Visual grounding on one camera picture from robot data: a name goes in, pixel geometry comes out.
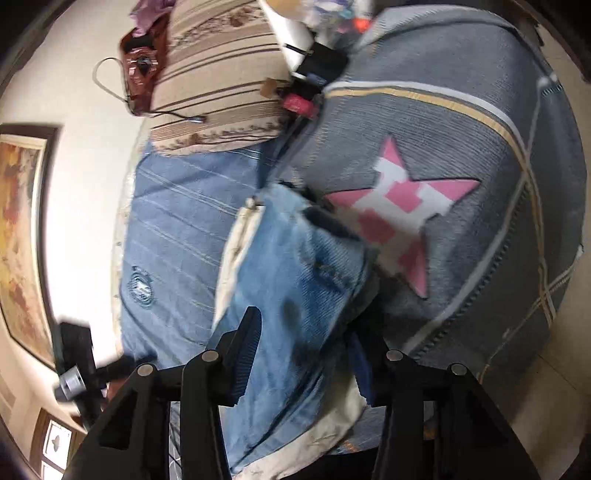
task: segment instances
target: painting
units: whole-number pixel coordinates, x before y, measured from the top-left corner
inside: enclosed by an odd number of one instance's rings
[[[0,309],[8,333],[54,369],[45,282],[44,179],[57,128],[0,125]]]

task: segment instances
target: striped pillow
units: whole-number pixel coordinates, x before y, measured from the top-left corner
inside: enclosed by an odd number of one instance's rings
[[[206,115],[207,122],[165,113],[149,119],[160,153],[232,150],[278,135],[280,104],[259,91],[266,78],[290,74],[256,0],[178,0],[168,44],[152,110]]]

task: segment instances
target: tiled floor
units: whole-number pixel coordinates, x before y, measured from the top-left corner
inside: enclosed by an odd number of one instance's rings
[[[546,31],[543,52],[562,82],[577,119],[591,171],[591,85]],[[581,257],[554,323],[551,338],[512,392],[516,413],[506,416],[543,480],[556,480],[576,457],[591,419],[591,182]]]

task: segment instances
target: embroidered logo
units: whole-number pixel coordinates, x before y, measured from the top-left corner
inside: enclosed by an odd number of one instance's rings
[[[378,262],[389,274],[400,273],[422,298],[427,297],[425,222],[445,215],[480,182],[469,179],[412,180],[391,137],[375,164],[373,189],[335,192],[326,197],[337,217],[379,248]]]
[[[133,273],[127,284],[131,297],[142,307],[149,307],[154,302],[154,289],[150,275],[139,267],[133,267]]]

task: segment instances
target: purple cloth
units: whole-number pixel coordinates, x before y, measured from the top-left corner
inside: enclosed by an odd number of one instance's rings
[[[172,11],[177,0],[139,0],[129,16],[135,21],[134,37],[146,35],[152,24]]]

